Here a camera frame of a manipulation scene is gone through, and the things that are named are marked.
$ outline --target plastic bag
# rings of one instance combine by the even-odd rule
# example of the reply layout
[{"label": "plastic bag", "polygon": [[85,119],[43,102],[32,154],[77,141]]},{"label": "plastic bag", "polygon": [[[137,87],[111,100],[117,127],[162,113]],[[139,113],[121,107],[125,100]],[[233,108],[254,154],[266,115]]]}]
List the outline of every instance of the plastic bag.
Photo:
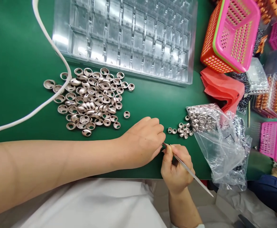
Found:
[{"label": "plastic bag", "polygon": [[233,118],[233,126],[236,131],[236,136],[241,141],[242,147],[245,150],[245,157],[241,164],[232,169],[226,176],[213,182],[220,184],[219,188],[241,192],[247,189],[246,172],[252,138],[250,136],[245,136],[245,124],[242,118],[235,116]]},{"label": "plastic bag", "polygon": [[211,168],[213,180],[219,180],[240,165],[245,157],[232,119],[216,104],[196,105],[186,109],[195,138]]}]

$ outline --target green table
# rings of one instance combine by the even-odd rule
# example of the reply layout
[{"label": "green table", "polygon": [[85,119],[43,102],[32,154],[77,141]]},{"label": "green table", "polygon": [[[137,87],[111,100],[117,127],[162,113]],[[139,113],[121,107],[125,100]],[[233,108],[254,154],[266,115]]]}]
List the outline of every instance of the green table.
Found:
[{"label": "green table", "polygon": [[[40,0],[39,10],[45,27],[49,34],[52,34],[54,0]],[[182,88],[126,76],[128,83],[135,84],[135,90],[123,94],[123,109],[117,113],[121,123],[120,130],[115,130],[113,127],[97,127],[91,137],[85,138],[80,131],[66,129],[65,117],[57,112],[58,105],[52,102],[30,120],[1,131],[0,142],[32,139],[112,139],[121,136],[145,116],[159,118],[166,129],[175,128],[178,123],[184,121],[186,106],[213,101],[203,92],[204,87],[199,74],[204,68],[199,58],[212,11],[213,6],[209,0],[199,1],[193,84]],[[71,64],[72,70],[76,67],[91,66]],[[63,83],[59,74],[65,71],[63,62],[51,48],[34,17],[31,1],[0,0],[0,126],[27,115],[47,100],[52,93],[43,88],[43,81],[53,79]],[[131,113],[129,119],[122,117],[126,110]],[[252,113],[251,121],[247,134],[254,134],[253,145],[258,145],[259,123],[264,119]],[[177,135],[167,134],[165,142],[185,145],[191,154],[197,176],[204,180],[211,179],[210,168],[195,137],[184,140]],[[162,178],[160,174],[162,157],[163,155],[159,154],[152,162],[138,169],[120,170],[100,177]],[[268,157],[252,151],[247,177],[250,180],[256,179],[263,173],[269,173],[271,167],[272,162]]]}]

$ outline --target clear plastic box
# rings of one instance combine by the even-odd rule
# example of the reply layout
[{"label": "clear plastic box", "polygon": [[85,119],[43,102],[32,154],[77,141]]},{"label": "clear plastic box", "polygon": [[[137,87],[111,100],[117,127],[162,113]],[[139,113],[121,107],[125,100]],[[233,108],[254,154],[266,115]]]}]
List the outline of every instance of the clear plastic box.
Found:
[{"label": "clear plastic box", "polygon": [[56,0],[52,39],[68,61],[192,84],[196,0]]}]

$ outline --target forearm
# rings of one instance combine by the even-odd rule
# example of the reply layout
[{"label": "forearm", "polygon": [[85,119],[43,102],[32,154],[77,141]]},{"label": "forearm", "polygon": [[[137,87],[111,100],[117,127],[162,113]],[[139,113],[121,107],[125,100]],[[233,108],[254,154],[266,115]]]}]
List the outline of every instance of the forearm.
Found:
[{"label": "forearm", "polygon": [[180,194],[169,192],[169,212],[171,223],[178,228],[195,228],[203,223],[188,188]]},{"label": "forearm", "polygon": [[0,213],[60,185],[123,169],[118,145],[118,139],[0,143]]}]

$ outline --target white cable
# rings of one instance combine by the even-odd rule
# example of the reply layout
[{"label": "white cable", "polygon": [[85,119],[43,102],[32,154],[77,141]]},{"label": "white cable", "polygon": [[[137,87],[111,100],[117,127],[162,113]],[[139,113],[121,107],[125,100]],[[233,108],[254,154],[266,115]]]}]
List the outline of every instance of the white cable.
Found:
[{"label": "white cable", "polygon": [[9,124],[6,124],[6,125],[3,125],[0,127],[0,131],[1,130],[4,130],[4,129],[7,129],[7,128],[10,128],[10,127],[13,127],[17,124],[20,124],[28,119],[30,119],[32,116],[34,116],[36,113],[38,113],[43,107],[45,107],[47,104],[49,104],[51,101],[53,101],[65,88],[66,86],[68,85],[68,83],[70,82],[70,80],[72,79],[72,74],[71,74],[71,69],[66,61],[66,59],[63,57],[63,55],[61,54],[61,52],[58,50],[58,48],[55,46],[55,44],[53,43],[53,41],[51,40],[51,37],[49,36],[49,34],[47,33],[47,30],[46,28],[44,27],[44,24],[40,18],[40,14],[38,12],[38,0],[32,0],[32,5],[33,5],[33,11],[34,11],[34,14],[35,14],[35,17],[41,27],[41,30],[43,31],[43,33],[45,34],[47,40],[49,41],[49,43],[52,45],[53,49],[56,51],[56,53],[59,55],[59,57],[62,59],[62,61],[64,62],[66,68],[67,68],[67,71],[68,71],[68,77],[67,77],[67,80],[66,82],[63,84],[63,86],[57,91],[56,94],[54,94],[52,97],[50,97],[47,101],[45,101],[44,103],[42,103],[39,107],[37,107],[34,111],[32,111],[30,114],[28,114],[27,116],[17,120],[17,121],[14,121],[12,123],[9,123]]}]

